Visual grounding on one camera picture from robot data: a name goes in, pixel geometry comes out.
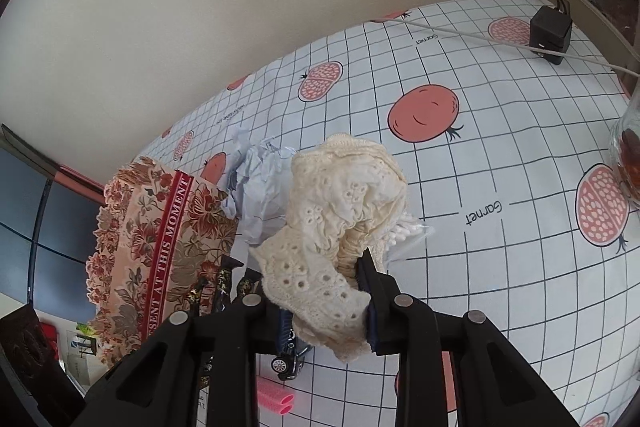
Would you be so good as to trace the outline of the black toy car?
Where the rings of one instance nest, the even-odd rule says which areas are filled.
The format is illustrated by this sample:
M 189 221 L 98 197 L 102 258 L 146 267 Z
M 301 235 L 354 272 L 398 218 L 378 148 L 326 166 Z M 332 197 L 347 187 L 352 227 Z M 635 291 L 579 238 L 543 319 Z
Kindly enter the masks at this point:
M 283 343 L 279 353 L 271 361 L 271 369 L 279 381 L 292 381 L 305 363 L 306 353 L 311 345 L 299 340 L 296 336 Z

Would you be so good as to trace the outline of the clear glass cup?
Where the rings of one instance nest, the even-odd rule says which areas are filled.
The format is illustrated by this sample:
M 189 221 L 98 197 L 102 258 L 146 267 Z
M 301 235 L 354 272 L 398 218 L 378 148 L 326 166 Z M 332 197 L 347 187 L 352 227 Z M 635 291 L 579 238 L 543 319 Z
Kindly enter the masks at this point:
M 611 168 L 620 191 L 631 205 L 640 202 L 639 81 L 636 81 L 628 105 L 612 129 Z

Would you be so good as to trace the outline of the white paper ball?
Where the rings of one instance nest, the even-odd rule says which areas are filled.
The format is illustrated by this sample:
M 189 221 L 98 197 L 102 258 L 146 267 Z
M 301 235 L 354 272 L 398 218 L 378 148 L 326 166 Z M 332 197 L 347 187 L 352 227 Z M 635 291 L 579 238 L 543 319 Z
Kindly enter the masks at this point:
M 295 154 L 294 148 L 277 146 L 273 139 L 253 142 L 246 129 L 233 135 L 231 154 L 216 185 L 227 194 L 222 211 L 238 220 L 238 233 L 250 247 L 264 243 L 285 225 Z

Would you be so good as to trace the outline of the cream lace scrunchie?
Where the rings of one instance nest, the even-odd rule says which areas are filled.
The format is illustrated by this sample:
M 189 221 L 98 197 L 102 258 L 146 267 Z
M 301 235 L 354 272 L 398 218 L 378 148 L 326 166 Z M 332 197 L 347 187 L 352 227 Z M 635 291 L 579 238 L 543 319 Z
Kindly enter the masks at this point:
M 294 155 L 285 225 L 250 252 L 262 290 L 293 314 L 294 331 L 349 363 L 370 352 L 371 301 L 356 281 L 356 263 L 370 253 L 381 269 L 398 225 L 409 221 L 408 182 L 378 143 L 346 133 Z

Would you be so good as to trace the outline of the black power adapter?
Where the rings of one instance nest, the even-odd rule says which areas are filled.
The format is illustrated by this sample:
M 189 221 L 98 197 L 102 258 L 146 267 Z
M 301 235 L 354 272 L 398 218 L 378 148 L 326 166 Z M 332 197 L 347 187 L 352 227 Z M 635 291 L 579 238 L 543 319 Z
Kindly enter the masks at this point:
M 554 65 L 560 65 L 570 46 L 573 20 L 570 6 L 565 0 L 554 0 L 554 5 L 543 5 L 529 23 L 529 46 Z

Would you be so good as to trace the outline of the floral paper gift box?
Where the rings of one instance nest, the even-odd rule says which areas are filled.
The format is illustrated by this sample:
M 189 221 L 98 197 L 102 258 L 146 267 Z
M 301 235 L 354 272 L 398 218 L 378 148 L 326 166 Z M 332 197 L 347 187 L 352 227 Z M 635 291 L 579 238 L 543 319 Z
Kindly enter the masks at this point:
M 194 300 L 212 312 L 222 262 L 238 222 L 212 182 L 140 157 L 104 187 L 96 251 L 86 262 L 90 327 L 98 357 L 113 367 Z

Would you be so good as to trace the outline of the dark blue cabinet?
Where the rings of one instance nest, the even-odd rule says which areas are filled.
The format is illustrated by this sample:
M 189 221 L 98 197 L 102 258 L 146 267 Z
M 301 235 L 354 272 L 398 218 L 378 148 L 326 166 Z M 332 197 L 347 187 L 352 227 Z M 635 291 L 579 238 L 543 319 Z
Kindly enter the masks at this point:
M 103 185 L 1 127 L 1 294 L 60 319 L 94 317 L 86 261 Z

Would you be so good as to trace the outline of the pink foam hair roller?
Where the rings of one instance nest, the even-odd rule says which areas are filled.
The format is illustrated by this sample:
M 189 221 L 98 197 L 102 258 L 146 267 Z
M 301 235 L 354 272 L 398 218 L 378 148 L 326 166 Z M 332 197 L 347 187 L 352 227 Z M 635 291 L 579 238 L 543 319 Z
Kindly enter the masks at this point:
M 256 388 L 259 399 L 264 401 L 269 400 L 280 405 L 287 405 L 295 400 L 295 395 L 292 391 L 269 379 L 258 377 L 256 379 Z
M 258 405 L 261 409 L 284 416 L 294 409 L 295 399 L 293 397 L 286 397 L 284 400 L 276 400 L 266 395 L 260 395 L 258 397 Z

